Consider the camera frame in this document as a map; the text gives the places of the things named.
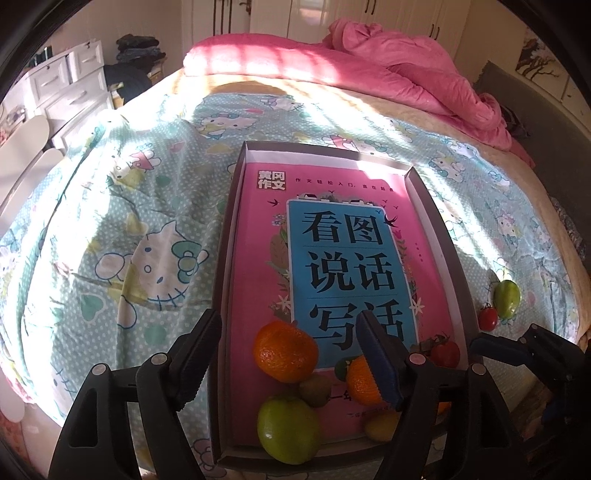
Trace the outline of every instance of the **cherry tomato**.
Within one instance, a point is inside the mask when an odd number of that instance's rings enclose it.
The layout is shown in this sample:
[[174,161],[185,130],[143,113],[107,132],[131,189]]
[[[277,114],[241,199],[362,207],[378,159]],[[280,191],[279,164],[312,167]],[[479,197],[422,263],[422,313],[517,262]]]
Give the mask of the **cherry tomato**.
[[456,368],[460,363],[460,348],[448,340],[431,348],[431,360],[438,367]]
[[491,305],[487,303],[478,314],[478,326],[480,327],[480,330],[492,332],[498,323],[499,315],[496,312],[496,308],[491,307]]

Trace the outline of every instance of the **beige mattress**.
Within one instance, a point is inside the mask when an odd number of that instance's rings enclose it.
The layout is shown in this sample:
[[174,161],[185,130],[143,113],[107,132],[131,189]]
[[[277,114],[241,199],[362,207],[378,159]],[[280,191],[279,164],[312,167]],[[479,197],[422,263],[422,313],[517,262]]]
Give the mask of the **beige mattress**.
[[515,182],[527,195],[534,209],[546,228],[556,247],[560,251],[576,296],[579,308],[579,327],[577,339],[586,346],[586,332],[591,327],[591,284],[589,276],[570,242],[569,236],[554,210],[544,186],[535,173],[519,158],[509,152],[496,150],[468,137],[455,128],[439,121],[428,113],[400,105],[389,100],[363,95],[335,87],[317,85],[293,80],[267,79],[241,75],[208,75],[187,77],[183,69],[170,75],[153,87],[146,95],[162,96],[165,94],[194,95],[202,98],[210,93],[260,93],[273,95],[293,95],[297,99],[346,102],[360,111],[380,113],[414,124],[420,128],[453,137],[476,147],[483,158],[503,169],[507,177]]

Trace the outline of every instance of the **pink comforter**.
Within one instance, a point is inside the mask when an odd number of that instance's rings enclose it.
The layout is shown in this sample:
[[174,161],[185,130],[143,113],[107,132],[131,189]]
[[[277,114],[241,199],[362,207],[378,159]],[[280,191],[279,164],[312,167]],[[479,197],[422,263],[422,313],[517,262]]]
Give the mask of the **pink comforter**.
[[256,75],[365,93],[432,113],[533,166],[506,130],[498,102],[488,94],[479,97],[437,42],[347,20],[335,21],[329,30],[315,45],[264,34],[210,37],[185,57],[185,75]]

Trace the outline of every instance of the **green apple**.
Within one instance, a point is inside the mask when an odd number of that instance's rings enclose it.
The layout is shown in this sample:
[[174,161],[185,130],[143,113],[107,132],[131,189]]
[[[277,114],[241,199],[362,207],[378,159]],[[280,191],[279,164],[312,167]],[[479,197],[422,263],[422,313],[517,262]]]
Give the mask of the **green apple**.
[[521,292],[517,284],[511,280],[503,280],[496,286],[493,304],[500,319],[513,318],[520,302]]
[[318,415],[293,395],[267,398],[259,410],[256,429],[265,451],[289,465],[307,462],[320,448]]

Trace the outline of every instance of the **mandarin orange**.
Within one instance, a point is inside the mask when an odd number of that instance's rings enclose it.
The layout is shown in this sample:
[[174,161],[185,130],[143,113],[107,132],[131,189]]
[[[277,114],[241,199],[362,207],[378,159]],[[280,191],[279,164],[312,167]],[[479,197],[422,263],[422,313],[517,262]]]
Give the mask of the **mandarin orange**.
[[305,380],[318,363],[316,341],[281,320],[274,320],[259,330],[252,353],[261,370],[283,383]]
[[349,365],[347,389],[351,398],[362,405],[371,406],[383,402],[374,376],[371,374],[368,362],[363,355],[357,357]]

